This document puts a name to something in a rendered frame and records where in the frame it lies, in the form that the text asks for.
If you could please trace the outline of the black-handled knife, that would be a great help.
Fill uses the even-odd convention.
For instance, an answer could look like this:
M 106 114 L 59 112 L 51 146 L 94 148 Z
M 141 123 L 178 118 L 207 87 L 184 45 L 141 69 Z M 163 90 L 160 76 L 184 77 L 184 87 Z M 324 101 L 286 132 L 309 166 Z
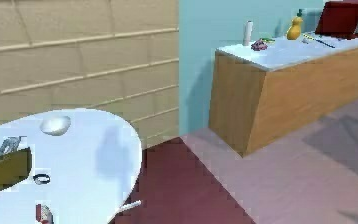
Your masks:
M 325 45 L 325 46 L 327 46 L 327 47 L 336 48 L 335 46 L 330 45 L 330 44 L 328 44 L 328 43 L 326 43 L 326 42 L 324 42 L 324 41 L 322 41 L 322 40 L 316 39 L 316 38 L 314 38 L 314 37 L 312 37 L 312 36 L 310 36 L 310 35 L 308 35 L 308 34 L 304 34 L 304 33 L 303 33 L 302 35 L 303 35 L 303 37 L 305 37 L 305 38 L 307 38 L 307 39 L 309 39 L 309 40 L 316 41 L 316 42 L 321 43 L 321 44 L 323 44 L 323 45 Z

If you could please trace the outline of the white bowl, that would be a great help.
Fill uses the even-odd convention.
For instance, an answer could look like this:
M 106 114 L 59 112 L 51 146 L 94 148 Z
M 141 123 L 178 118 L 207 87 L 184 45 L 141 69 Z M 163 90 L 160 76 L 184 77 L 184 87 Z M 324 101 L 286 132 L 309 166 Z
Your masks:
M 71 125 L 71 119 L 68 116 L 55 116 L 46 118 L 40 125 L 40 130 L 47 135 L 62 136 Z

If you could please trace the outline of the purple grape bunch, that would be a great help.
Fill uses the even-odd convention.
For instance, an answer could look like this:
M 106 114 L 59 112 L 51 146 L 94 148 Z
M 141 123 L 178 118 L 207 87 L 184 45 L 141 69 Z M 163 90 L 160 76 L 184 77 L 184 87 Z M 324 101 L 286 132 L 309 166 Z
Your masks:
M 251 45 L 251 49 L 254 50 L 254 51 L 266 50 L 267 48 L 268 48 L 268 46 L 266 45 L 266 43 L 262 39 L 259 39 L 259 40 L 255 41 Z

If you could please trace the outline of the yellow gourd-shaped bottle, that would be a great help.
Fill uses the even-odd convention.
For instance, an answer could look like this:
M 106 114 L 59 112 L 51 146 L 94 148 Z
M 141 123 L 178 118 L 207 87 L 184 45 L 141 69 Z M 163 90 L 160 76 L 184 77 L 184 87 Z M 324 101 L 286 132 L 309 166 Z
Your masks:
M 301 35 L 301 24 L 303 23 L 302 19 L 302 9 L 298 10 L 298 13 L 291 21 L 291 26 L 289 27 L 286 38 L 288 40 L 296 40 Z

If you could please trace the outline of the dark red microwave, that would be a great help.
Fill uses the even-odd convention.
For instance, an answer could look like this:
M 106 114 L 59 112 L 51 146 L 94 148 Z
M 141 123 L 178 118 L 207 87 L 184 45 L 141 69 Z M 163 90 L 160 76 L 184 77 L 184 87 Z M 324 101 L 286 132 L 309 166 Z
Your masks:
M 326 2 L 315 33 L 348 40 L 358 38 L 358 0 Z

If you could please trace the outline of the wooden counter with white top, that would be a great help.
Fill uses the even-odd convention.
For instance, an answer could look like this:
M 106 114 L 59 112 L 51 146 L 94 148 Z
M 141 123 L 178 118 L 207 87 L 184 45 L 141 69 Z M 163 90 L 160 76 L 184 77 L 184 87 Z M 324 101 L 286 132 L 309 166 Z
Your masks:
M 209 128 L 242 156 L 358 98 L 358 38 L 215 51 Z

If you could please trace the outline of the white round table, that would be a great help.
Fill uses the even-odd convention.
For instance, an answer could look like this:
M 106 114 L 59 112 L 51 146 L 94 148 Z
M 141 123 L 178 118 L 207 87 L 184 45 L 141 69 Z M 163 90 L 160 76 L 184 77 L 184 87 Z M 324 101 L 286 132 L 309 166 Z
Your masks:
M 62 136 L 40 130 L 42 121 L 68 116 Z M 48 206 L 55 224 L 107 224 L 132 192 L 141 162 L 141 141 L 123 118 L 96 109 L 63 109 L 0 125 L 0 145 L 23 136 L 32 151 L 31 173 L 50 176 L 48 184 L 31 178 L 0 192 L 0 224 L 39 224 L 36 205 Z

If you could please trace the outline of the olive green box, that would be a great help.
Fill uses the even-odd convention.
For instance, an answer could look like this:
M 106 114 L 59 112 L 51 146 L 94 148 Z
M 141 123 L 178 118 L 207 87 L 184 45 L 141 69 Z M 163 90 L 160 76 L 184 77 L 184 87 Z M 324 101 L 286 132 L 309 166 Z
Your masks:
M 29 147 L 0 156 L 0 191 L 28 178 L 32 169 Z

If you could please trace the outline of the red and white small object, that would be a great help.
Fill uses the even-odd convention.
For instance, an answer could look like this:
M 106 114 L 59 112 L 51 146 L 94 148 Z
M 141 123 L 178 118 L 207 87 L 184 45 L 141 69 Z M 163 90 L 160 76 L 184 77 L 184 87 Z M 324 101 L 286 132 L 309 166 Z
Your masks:
M 52 212 L 46 205 L 36 205 L 36 221 L 40 224 L 54 224 Z

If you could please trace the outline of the grey metal utensil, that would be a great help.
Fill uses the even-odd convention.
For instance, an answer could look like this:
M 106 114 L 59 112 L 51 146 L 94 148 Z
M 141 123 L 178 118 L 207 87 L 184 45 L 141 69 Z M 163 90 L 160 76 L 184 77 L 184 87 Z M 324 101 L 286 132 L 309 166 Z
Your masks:
M 22 139 L 23 136 L 7 137 L 0 146 L 0 156 L 16 152 Z

